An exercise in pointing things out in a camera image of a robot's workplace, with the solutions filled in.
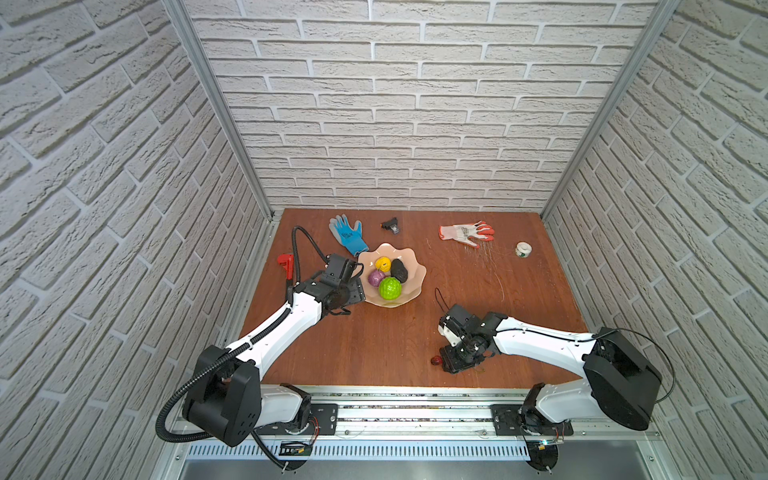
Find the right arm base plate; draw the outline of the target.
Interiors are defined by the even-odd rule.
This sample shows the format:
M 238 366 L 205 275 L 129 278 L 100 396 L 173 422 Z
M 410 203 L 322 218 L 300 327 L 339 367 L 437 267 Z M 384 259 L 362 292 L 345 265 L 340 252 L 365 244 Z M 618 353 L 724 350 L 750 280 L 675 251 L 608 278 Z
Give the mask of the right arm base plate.
M 566 437 L 574 434 L 570 421 L 553 423 L 535 408 L 518 404 L 490 406 L 491 419 L 497 436 Z

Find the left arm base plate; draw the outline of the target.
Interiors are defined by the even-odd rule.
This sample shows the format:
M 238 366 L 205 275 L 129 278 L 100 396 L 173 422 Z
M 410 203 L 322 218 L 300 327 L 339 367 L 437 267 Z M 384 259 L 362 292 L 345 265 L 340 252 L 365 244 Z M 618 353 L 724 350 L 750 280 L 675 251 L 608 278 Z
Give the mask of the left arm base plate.
M 306 423 L 299 426 L 297 422 L 274 423 L 258 429 L 260 435 L 288 436 L 333 436 L 336 434 L 339 405 L 331 403 L 312 403 L 305 415 Z

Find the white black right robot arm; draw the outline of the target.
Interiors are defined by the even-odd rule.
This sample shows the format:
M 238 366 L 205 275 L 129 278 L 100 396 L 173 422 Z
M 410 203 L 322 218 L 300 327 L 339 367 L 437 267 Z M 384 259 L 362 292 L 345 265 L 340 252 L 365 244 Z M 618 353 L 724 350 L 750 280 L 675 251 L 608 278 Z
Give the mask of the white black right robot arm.
M 529 390 L 513 412 L 526 435 L 570 435 L 577 419 L 607 418 L 634 431 L 651 423 L 662 374 L 622 329 L 566 332 L 494 312 L 479 318 L 454 305 L 440 318 L 438 331 L 448 342 L 440 350 L 441 365 L 451 374 L 509 355 L 576 375 L 574 381 L 538 383 Z

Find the pink wavy fruit bowl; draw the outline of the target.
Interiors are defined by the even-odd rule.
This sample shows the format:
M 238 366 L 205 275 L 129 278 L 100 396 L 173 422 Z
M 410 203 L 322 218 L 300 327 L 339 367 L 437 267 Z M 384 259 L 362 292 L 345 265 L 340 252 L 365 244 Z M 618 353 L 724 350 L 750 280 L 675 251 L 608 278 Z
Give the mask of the pink wavy fruit bowl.
M 408 279 L 403 284 L 401 295 L 397 299 L 384 299 L 379 294 L 378 288 L 371 285 L 368 281 L 369 275 L 375 270 L 375 262 L 380 257 L 387 257 L 390 260 L 401 260 L 408 272 Z M 421 294 L 427 270 L 425 266 L 417 261 L 415 252 L 411 248 L 396 249 L 389 243 L 382 243 L 376 250 L 361 253 L 358 257 L 358 262 L 364 266 L 361 279 L 367 303 L 382 308 L 397 308 Z

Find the dark fake avocado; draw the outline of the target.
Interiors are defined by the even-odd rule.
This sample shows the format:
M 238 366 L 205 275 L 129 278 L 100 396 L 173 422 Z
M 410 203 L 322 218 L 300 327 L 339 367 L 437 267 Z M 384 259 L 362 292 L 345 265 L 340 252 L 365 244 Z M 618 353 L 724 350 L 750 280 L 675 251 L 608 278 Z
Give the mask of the dark fake avocado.
M 408 281 L 409 272 L 401 259 L 396 258 L 391 261 L 390 275 L 392 278 L 398 280 L 401 284 L 404 284 Z

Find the purple fake fruit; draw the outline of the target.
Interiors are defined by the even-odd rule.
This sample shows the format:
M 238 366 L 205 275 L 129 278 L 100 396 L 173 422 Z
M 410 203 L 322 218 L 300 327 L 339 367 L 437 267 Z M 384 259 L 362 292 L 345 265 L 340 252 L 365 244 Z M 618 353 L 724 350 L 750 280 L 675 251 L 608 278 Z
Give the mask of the purple fake fruit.
M 374 287 L 378 288 L 382 281 L 384 281 L 387 278 L 387 274 L 379 269 L 372 270 L 367 277 L 368 283 Z

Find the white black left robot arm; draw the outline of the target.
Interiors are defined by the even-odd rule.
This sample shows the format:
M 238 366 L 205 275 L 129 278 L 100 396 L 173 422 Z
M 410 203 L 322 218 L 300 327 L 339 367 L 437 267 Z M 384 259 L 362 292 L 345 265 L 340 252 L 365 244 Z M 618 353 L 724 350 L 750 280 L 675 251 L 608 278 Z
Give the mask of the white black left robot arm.
M 258 428 L 283 423 L 303 429 L 311 396 L 288 385 L 263 385 L 274 362 L 327 316 L 346 316 L 365 299 L 363 266 L 354 258 L 322 254 L 323 268 L 285 290 L 285 301 L 262 324 L 225 348 L 207 347 L 191 379 L 161 407 L 155 433 L 167 443 L 216 438 L 235 447 Z

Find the green bumpy fake fruit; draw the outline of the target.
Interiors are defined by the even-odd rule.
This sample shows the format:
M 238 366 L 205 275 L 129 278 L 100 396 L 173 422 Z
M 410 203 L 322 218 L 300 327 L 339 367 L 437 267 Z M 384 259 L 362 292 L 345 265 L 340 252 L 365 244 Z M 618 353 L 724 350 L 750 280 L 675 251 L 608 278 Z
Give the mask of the green bumpy fake fruit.
M 385 301 L 397 300 L 402 295 L 402 283 L 395 277 L 386 277 L 380 281 L 378 293 Z

